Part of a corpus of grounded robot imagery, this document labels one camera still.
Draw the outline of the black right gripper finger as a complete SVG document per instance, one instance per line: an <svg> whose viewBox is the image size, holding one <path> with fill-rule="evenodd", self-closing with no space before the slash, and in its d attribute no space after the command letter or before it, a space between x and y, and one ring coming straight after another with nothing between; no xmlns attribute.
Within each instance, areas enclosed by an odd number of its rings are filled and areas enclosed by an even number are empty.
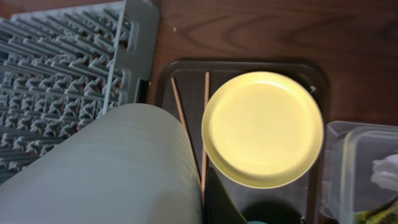
<svg viewBox="0 0 398 224"><path fill-rule="evenodd" d="M207 170L204 212L206 224L248 224L213 167Z"/></svg>

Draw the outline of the white paper napkin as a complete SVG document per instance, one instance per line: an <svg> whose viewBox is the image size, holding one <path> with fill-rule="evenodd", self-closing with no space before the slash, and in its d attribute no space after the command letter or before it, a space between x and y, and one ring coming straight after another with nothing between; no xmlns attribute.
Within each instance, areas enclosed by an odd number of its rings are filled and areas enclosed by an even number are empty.
<svg viewBox="0 0 398 224"><path fill-rule="evenodd" d="M397 191L397 154L373 161L371 182L382 189Z"/></svg>

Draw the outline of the light blue bowl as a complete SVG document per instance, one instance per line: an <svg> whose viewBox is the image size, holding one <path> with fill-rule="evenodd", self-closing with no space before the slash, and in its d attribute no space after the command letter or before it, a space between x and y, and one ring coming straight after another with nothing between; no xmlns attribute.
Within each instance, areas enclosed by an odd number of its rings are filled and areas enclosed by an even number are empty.
<svg viewBox="0 0 398 224"><path fill-rule="evenodd" d="M261 222L261 221L249 221L248 224L268 224L268 223Z"/></svg>

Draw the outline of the white plastic cup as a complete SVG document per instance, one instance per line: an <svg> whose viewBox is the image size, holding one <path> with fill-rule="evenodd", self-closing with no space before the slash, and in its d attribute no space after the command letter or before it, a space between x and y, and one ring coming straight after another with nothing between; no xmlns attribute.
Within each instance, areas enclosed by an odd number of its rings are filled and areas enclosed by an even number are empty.
<svg viewBox="0 0 398 224"><path fill-rule="evenodd" d="M202 223L187 132L156 106L119 106L3 183L1 222Z"/></svg>

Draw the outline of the green yellow snack wrapper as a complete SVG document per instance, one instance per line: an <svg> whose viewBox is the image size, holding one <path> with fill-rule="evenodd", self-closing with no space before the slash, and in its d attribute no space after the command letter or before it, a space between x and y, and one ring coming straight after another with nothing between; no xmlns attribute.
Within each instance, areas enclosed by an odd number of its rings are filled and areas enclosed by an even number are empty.
<svg viewBox="0 0 398 224"><path fill-rule="evenodd" d="M356 213L354 224L397 224L397 199L374 210Z"/></svg>

